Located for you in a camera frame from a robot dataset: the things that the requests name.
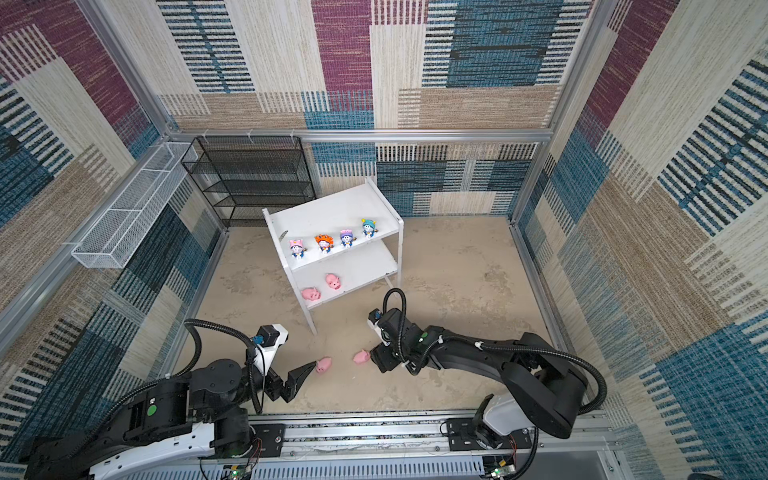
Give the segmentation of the purple penguin toy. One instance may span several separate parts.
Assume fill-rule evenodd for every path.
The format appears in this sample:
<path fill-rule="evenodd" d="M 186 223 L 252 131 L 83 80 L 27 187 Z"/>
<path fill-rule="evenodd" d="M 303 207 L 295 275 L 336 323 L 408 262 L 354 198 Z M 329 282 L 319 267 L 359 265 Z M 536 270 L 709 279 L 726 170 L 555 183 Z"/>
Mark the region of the purple penguin toy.
<path fill-rule="evenodd" d="M 351 229 L 343 229 L 340 231 L 339 234 L 341 245 L 344 248 L 349 248 L 354 245 L 354 242 L 357 240 L 354 232 Z"/>

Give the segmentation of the orange-haired doll figure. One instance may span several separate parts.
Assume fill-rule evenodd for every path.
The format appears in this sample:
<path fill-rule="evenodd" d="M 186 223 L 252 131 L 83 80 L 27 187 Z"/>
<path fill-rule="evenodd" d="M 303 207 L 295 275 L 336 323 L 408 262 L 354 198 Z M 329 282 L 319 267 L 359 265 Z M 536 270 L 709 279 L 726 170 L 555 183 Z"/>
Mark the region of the orange-haired doll figure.
<path fill-rule="evenodd" d="M 334 248 L 334 240 L 330 235 L 319 234 L 315 236 L 315 241 L 322 253 L 330 254 Z"/>

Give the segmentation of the teal penguin toy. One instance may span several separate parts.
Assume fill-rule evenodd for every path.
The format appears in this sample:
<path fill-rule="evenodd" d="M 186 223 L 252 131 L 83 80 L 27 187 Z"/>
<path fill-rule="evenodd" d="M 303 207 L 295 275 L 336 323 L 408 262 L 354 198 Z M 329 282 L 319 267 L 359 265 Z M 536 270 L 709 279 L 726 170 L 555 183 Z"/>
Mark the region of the teal penguin toy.
<path fill-rule="evenodd" d="M 376 221 L 372 219 L 363 219 L 362 230 L 366 238 L 373 238 L 378 232 Z"/>

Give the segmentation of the pink-haired doll figure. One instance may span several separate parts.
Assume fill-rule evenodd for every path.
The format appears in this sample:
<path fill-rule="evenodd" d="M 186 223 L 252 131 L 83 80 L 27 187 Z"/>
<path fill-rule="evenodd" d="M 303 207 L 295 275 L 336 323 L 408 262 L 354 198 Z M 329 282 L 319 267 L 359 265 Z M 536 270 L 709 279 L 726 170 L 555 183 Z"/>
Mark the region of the pink-haired doll figure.
<path fill-rule="evenodd" d="M 290 249 L 291 255 L 297 259 L 303 258 L 306 252 L 306 247 L 302 239 L 290 240 L 289 249 Z"/>

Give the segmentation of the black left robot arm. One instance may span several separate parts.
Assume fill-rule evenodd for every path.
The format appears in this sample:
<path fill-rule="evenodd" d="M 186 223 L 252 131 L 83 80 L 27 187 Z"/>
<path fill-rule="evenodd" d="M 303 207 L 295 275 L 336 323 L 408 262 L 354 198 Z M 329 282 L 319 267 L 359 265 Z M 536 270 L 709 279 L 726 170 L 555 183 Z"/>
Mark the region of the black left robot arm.
<path fill-rule="evenodd" d="M 249 421 L 245 403 L 262 413 L 266 400 L 291 402 L 313 373 L 309 362 L 285 378 L 271 363 L 288 332 L 279 324 L 248 336 L 207 320 L 183 323 L 194 342 L 179 372 L 149 381 L 119 399 L 94 427 L 63 438 L 38 438 L 25 458 L 27 479 L 112 479 L 187 458 L 257 459 L 264 439 Z M 245 346 L 245 360 L 197 365 L 201 330 L 231 336 Z"/>

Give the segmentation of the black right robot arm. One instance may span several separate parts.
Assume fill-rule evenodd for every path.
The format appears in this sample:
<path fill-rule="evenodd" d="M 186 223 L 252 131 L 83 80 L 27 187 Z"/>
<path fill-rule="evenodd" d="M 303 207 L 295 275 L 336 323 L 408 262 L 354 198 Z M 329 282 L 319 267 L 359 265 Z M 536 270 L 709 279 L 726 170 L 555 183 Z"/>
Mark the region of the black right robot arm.
<path fill-rule="evenodd" d="M 586 360 L 553 348 L 527 332 L 519 339 L 487 340 L 440 326 L 420 328 L 408 320 L 407 299 L 399 288 L 384 296 L 382 307 L 367 319 L 380 343 L 371 351 L 383 373 L 402 367 L 412 376 L 429 368 L 460 370 L 502 384 L 505 395 L 490 395 L 481 404 L 478 429 L 505 436 L 535 427 L 567 439 L 578 416 L 602 406 L 608 386 Z"/>

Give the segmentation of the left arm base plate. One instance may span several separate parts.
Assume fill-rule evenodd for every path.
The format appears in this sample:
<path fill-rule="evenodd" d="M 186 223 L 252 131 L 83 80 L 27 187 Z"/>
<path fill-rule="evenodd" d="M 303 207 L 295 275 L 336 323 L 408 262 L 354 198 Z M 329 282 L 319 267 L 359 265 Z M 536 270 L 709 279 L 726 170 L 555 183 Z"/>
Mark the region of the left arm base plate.
<path fill-rule="evenodd" d="M 251 424 L 249 449 L 243 459 L 278 458 L 281 456 L 287 425 L 283 423 Z"/>

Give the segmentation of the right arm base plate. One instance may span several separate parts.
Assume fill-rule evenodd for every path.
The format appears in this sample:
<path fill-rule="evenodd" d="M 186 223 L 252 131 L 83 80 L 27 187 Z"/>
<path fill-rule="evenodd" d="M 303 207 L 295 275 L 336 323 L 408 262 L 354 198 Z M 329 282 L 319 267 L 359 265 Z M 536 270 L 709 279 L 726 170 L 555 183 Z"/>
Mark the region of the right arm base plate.
<path fill-rule="evenodd" d="M 480 421 L 469 417 L 454 417 L 445 420 L 440 432 L 448 439 L 451 451 L 504 450 L 517 447 L 532 447 L 531 430 L 512 431 L 502 436 Z"/>

